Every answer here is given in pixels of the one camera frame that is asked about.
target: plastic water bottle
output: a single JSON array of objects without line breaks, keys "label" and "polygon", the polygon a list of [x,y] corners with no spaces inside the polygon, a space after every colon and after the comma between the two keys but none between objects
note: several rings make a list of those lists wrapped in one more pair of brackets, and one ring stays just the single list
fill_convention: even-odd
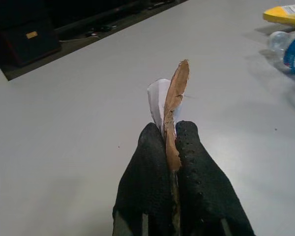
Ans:
[{"label": "plastic water bottle", "polygon": [[274,51],[286,66],[295,71],[295,31],[272,33],[268,39],[268,48]]}]

